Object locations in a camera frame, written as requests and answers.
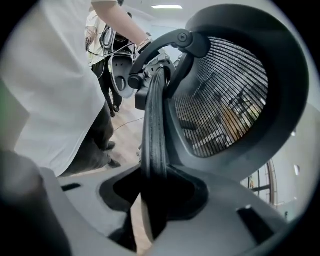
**white wall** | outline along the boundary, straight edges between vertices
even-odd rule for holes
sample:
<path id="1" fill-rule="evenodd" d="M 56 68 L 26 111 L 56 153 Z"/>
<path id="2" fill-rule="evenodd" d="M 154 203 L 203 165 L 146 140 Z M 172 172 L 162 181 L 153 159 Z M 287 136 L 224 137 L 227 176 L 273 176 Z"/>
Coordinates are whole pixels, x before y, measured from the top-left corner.
<path id="1" fill-rule="evenodd" d="M 151 25 L 151 35 L 154 40 L 159 37 L 172 32 L 177 29 L 184 29 L 186 27 L 186 21 L 173 20 L 173 19 L 157 19 L 152 21 Z M 175 49 L 171 46 L 165 48 L 166 52 L 170 56 L 172 62 L 175 62 L 178 57 L 181 55 L 181 52 L 178 49 Z"/>
<path id="2" fill-rule="evenodd" d="M 147 20 L 141 16 L 136 14 L 132 14 L 133 20 L 138 24 L 140 28 L 142 28 L 146 33 L 151 32 L 151 21 Z"/>
<path id="3" fill-rule="evenodd" d="M 278 204 L 295 202 L 295 213 L 299 215 L 313 193 L 319 178 L 320 167 L 320 112 L 307 104 L 296 128 L 282 149 L 273 157 L 277 179 Z M 300 175 L 294 166 L 300 167 Z"/>

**gray plastic base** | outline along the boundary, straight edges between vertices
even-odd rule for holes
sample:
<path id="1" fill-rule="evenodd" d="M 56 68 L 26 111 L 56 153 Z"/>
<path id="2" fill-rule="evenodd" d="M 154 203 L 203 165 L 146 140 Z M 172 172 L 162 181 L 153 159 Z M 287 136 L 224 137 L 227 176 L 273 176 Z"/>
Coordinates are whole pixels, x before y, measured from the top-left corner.
<path id="1" fill-rule="evenodd" d="M 124 172 L 123 168 L 114 171 L 114 175 Z M 41 175 L 47 191 L 48 200 L 51 207 L 61 224 L 70 243 L 72 255 L 74 256 L 101 256 L 101 255 L 114 255 L 114 256 L 133 256 L 136 255 L 127 249 L 122 248 L 111 240 L 107 239 L 104 235 L 99 234 L 98 231 L 92 227 L 76 210 L 66 194 L 62 191 L 61 185 L 55 177 L 53 171 L 42 169 Z M 104 222 L 112 225 L 109 218 Z"/>
<path id="2" fill-rule="evenodd" d="M 99 236 L 95 229 L 106 236 L 122 226 L 125 213 L 116 212 L 107 207 L 101 200 L 98 191 L 102 182 L 122 174 L 128 169 L 128 167 L 121 167 L 91 175 L 59 180 L 61 185 L 72 183 L 82 185 L 80 188 L 68 191 L 66 195 L 88 224 L 76 224 L 80 218 L 78 213 L 68 213 L 69 215 L 63 213 L 63 223 L 61 223 L 63 227 L 71 229 L 67 230 L 66 233 L 70 237 L 72 249 L 75 247 L 73 250 L 77 251 L 75 255 L 98 255 L 93 254 L 91 250 L 102 252 L 101 247 L 91 247 L 93 245 L 91 244 L 93 243 L 92 240 L 97 246 L 100 246 L 99 241 L 103 243 L 104 253 L 126 255 L 126 250 L 121 251 L 118 245 L 103 236 Z M 209 202 L 191 220 L 168 222 L 147 255 L 163 256 L 170 252 L 170 255 L 181 256 L 211 255 L 212 253 L 217 256 L 231 256 L 254 249 L 257 243 L 237 213 L 238 209 L 247 206 L 251 206 L 275 234 L 287 226 L 285 219 L 275 209 L 238 182 L 206 172 L 181 168 L 180 170 L 200 178 L 207 184 L 210 192 Z M 61 192 L 60 194 L 64 196 L 63 201 L 65 201 L 66 195 Z M 59 207 L 63 208 L 63 212 L 69 212 L 70 208 L 73 212 L 76 211 L 70 204 L 68 206 L 60 204 Z M 146 216 L 147 214 L 144 216 L 144 225 L 148 231 L 150 227 Z M 80 250 L 83 247 L 82 243 L 84 243 L 82 239 L 88 239 L 85 243 L 91 247 L 87 254 Z"/>
<path id="3" fill-rule="evenodd" d="M 189 221 L 168 222 L 148 256 L 239 255 L 257 246 L 237 214 L 251 206 L 274 233 L 287 222 L 270 205 L 239 183 L 202 171 L 181 169 L 203 180 L 210 192 L 207 206 Z"/>
<path id="4" fill-rule="evenodd" d="M 135 90 L 128 84 L 129 74 L 134 63 L 130 55 L 114 55 L 109 60 L 112 85 L 115 91 L 124 99 L 130 98 Z"/>

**wooden floor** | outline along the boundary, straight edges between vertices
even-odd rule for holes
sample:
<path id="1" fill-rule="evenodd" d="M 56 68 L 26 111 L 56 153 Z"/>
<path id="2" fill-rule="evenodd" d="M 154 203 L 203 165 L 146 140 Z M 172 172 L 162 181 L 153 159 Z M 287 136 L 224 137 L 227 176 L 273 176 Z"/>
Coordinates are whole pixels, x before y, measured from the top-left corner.
<path id="1" fill-rule="evenodd" d="M 122 165 L 139 162 L 137 156 L 141 145 L 145 112 L 135 108 L 135 98 L 124 99 L 120 112 L 112 118 L 116 143 L 110 156 Z"/>

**ceiling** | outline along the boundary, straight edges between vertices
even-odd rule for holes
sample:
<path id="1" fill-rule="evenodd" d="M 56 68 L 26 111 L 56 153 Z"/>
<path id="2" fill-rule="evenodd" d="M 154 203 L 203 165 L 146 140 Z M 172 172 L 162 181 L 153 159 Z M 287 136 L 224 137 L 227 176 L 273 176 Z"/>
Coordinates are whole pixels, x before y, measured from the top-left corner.
<path id="1" fill-rule="evenodd" d="M 223 0 L 124 0 L 124 4 L 139 11 L 148 20 L 188 21 L 196 12 Z M 183 9 L 153 9 L 152 6 L 180 5 Z"/>

